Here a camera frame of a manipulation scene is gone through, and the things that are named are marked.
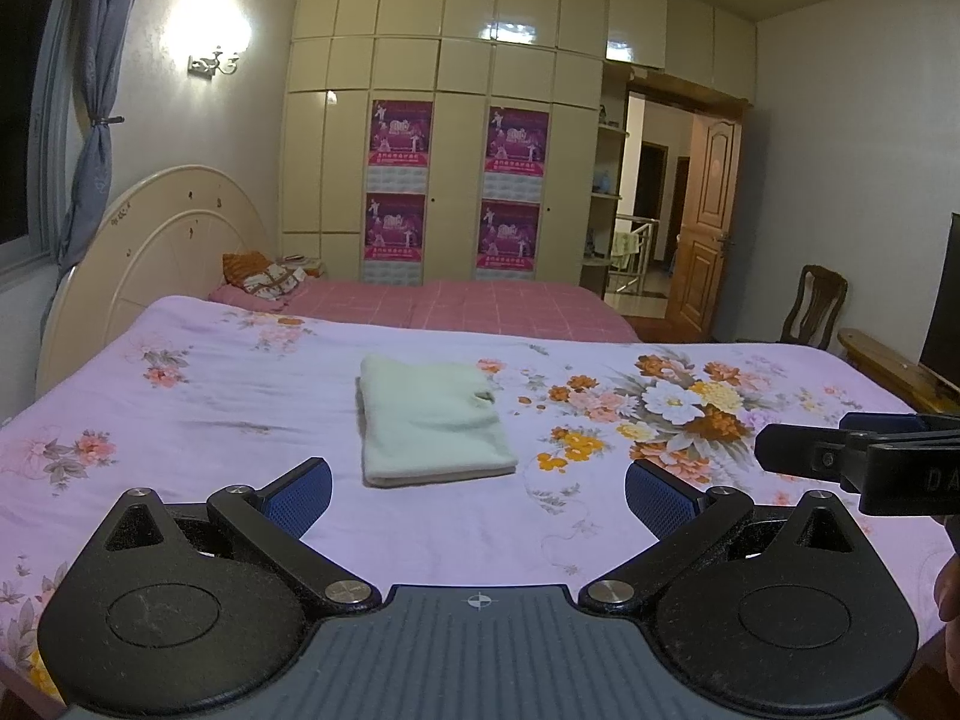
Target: metal screw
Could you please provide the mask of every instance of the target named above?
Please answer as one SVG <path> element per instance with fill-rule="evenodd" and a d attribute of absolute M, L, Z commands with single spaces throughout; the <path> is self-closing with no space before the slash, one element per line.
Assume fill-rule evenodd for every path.
<path fill-rule="evenodd" d="M 335 604 L 361 604 L 373 594 L 373 588 L 366 581 L 356 579 L 342 579 L 329 584 L 323 591 L 326 597 Z"/>
<path fill-rule="evenodd" d="M 602 604 L 622 604 L 634 597 L 634 589 L 625 581 L 601 579 L 589 586 L 587 595 Z"/>

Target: towel on railing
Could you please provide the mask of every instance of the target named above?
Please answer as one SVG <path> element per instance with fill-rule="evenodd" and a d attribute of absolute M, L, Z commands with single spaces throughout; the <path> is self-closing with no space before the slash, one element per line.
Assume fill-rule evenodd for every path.
<path fill-rule="evenodd" d="M 613 243 L 611 244 L 610 256 L 613 260 L 613 266 L 616 269 L 624 271 L 630 264 L 632 255 L 640 254 L 640 233 L 623 232 L 621 230 L 613 231 Z"/>
<path fill-rule="evenodd" d="M 493 391 L 473 365 L 406 365 L 368 355 L 360 365 L 364 478 L 376 487 L 512 473 Z"/>

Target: headboard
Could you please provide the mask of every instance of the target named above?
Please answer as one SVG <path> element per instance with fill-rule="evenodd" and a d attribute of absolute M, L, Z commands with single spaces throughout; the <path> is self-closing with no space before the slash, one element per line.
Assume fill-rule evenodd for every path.
<path fill-rule="evenodd" d="M 56 290 L 40 348 L 37 397 L 79 370 L 166 295 L 206 298 L 225 253 L 272 255 L 250 199 L 219 170 L 164 170 L 107 210 L 83 261 Z"/>

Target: chair back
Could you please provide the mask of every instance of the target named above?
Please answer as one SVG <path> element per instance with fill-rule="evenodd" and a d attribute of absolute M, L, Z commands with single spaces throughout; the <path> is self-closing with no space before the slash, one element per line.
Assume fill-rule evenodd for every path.
<path fill-rule="evenodd" d="M 803 308 L 803 299 L 809 288 L 810 300 L 797 335 L 793 334 L 793 326 L 800 317 Z M 790 314 L 784 322 L 784 331 L 781 334 L 781 343 L 797 343 L 801 346 L 816 346 L 826 349 L 833 337 L 833 326 L 836 324 L 840 309 L 847 299 L 847 279 L 834 271 L 828 271 L 819 265 L 807 265 L 800 273 L 800 285 L 797 289 L 797 301 L 793 304 Z M 822 330 L 819 343 L 814 342 L 818 331 Z"/>

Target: black screen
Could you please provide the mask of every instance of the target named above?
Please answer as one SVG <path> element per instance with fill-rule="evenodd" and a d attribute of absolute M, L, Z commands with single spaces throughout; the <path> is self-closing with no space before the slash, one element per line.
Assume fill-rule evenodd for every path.
<path fill-rule="evenodd" d="M 960 214 L 953 215 L 944 274 L 920 364 L 960 388 Z"/>

